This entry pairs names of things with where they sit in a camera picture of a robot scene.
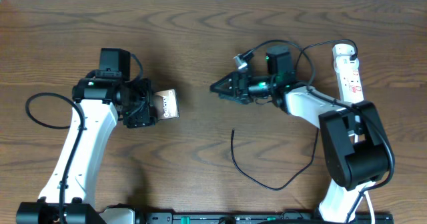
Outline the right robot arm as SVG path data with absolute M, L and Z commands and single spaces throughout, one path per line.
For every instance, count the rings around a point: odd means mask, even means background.
M 237 70 L 213 83 L 210 90 L 241 104 L 270 99 L 284 113 L 311 123 L 332 180 L 315 213 L 300 221 L 359 223 L 360 202 L 369 198 L 369 191 L 390 182 L 395 159 L 375 105 L 364 99 L 358 48 L 349 39 L 332 41 L 340 92 L 333 98 L 319 92 L 311 81 L 297 78 L 298 62 L 292 59 L 291 46 L 290 41 L 266 41 L 268 74 L 264 76 L 252 73 L 253 50 L 237 55 Z

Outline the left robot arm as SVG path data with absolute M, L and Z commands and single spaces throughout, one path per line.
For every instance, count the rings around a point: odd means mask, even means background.
M 94 209 L 97 176 L 106 144 L 118 122 L 127 128 L 157 123 L 151 81 L 140 71 L 130 77 L 137 57 L 129 51 L 102 48 L 99 68 L 72 89 L 72 117 L 61 154 L 35 202 L 22 202 L 17 223 L 140 223 L 135 209 Z

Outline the white USB charger adapter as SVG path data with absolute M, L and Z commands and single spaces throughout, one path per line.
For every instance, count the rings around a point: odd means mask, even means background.
M 339 43 L 332 48 L 333 57 L 336 59 L 339 56 L 352 56 L 355 54 L 355 49 L 352 45 Z

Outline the white power strip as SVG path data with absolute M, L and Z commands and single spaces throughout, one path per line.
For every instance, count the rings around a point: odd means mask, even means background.
M 364 100 L 362 83 L 359 73 L 359 60 L 351 60 L 350 56 L 339 55 L 334 61 L 340 99 L 350 103 Z

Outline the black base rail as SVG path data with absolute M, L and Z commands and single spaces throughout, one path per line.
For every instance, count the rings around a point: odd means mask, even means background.
M 376 224 L 394 224 L 394 218 L 391 214 L 374 214 Z M 133 223 L 141 224 L 218 224 L 218 223 L 237 223 L 237 224 L 256 224 L 256 223 L 325 223 L 320 216 L 307 212 L 298 212 L 288 210 L 279 215 L 273 214 L 173 214 L 173 213 L 135 213 Z M 371 222 L 370 214 L 356 214 L 356 218 L 349 223 L 369 224 Z

